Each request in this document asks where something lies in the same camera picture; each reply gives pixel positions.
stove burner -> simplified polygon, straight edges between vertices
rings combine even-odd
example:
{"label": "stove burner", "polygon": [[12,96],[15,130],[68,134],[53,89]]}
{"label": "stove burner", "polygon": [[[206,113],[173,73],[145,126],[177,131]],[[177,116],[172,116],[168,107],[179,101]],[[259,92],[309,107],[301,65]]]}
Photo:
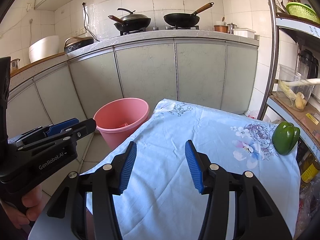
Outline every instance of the stove burner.
{"label": "stove burner", "polygon": [[166,30],[199,30],[199,26],[196,25],[196,26],[193,26],[193,27],[185,27],[185,28],[166,26],[165,29]]}
{"label": "stove burner", "polygon": [[123,35],[127,35],[127,34],[132,34],[132,33],[142,33],[142,32],[146,32],[146,28],[140,28],[136,31],[132,31],[132,32],[120,32],[120,36],[123,36]]}

green plastic basket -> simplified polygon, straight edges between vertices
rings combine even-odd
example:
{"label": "green plastic basket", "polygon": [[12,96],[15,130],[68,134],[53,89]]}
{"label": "green plastic basket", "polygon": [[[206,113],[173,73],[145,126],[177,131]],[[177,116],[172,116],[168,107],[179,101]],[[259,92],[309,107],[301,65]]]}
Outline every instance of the green plastic basket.
{"label": "green plastic basket", "polygon": [[286,8],[291,15],[306,18],[320,24],[320,19],[316,12],[303,3],[289,2],[287,3]]}

metal pole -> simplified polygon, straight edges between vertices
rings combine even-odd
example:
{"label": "metal pole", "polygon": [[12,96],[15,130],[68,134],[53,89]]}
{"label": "metal pole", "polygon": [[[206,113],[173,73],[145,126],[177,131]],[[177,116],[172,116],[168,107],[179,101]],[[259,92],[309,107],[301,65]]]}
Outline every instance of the metal pole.
{"label": "metal pole", "polygon": [[276,1],[269,0],[270,14],[271,14],[271,27],[272,27],[272,49],[271,49],[271,62],[268,76],[268,83],[266,91],[263,96],[261,108],[258,114],[258,120],[262,120],[267,110],[267,100],[273,90],[273,84],[276,77],[278,56],[279,56],[279,28],[276,25]]}

transparent bin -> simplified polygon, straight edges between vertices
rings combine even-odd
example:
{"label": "transparent bin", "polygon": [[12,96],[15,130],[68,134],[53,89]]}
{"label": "transparent bin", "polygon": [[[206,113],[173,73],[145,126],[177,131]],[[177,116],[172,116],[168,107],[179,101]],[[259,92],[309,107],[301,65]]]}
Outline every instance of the transparent bin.
{"label": "transparent bin", "polygon": [[293,69],[280,65],[277,96],[287,106],[302,112],[310,98],[314,85]]}

bottle of cooking oil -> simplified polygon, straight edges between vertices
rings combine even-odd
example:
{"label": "bottle of cooking oil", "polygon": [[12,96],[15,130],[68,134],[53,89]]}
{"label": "bottle of cooking oil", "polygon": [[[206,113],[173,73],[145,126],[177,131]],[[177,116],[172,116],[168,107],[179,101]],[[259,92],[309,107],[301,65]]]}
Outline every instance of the bottle of cooking oil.
{"label": "bottle of cooking oil", "polygon": [[320,164],[311,152],[300,165],[301,187],[306,186],[320,171]]}

